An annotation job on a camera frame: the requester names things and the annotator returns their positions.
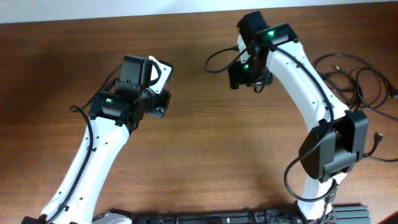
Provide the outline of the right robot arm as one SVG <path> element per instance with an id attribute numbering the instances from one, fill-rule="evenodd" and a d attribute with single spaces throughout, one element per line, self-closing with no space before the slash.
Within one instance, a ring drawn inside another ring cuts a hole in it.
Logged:
<path id="1" fill-rule="evenodd" d="M 368 208 L 334 206 L 342 180 L 364 157 L 368 119 L 352 112 L 326 86 L 309 62 L 288 24 L 269 26 L 261 19 L 241 19 L 237 28 L 239 61 L 228 70 L 231 88 L 240 85 L 261 91 L 277 78 L 300 111 L 308 136 L 295 164 L 306 172 L 302 194 L 293 210 L 271 210 L 268 222 L 369 223 Z"/>

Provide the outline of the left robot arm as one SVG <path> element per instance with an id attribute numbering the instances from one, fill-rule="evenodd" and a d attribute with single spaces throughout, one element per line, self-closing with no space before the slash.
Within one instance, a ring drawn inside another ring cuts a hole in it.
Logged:
<path id="1" fill-rule="evenodd" d="M 116 93 L 107 89 L 91 102 L 83 118 L 86 130 L 80 147 L 56 194 L 43 208 L 39 217 L 26 216 L 30 223 L 132 223 L 131 212 L 111 209 L 99 215 L 95 206 L 120 150 L 137 129 L 143 115 L 162 118 L 167 110 L 170 93 L 164 85 L 167 78 L 156 78 L 149 86 L 139 86 L 115 79 Z"/>

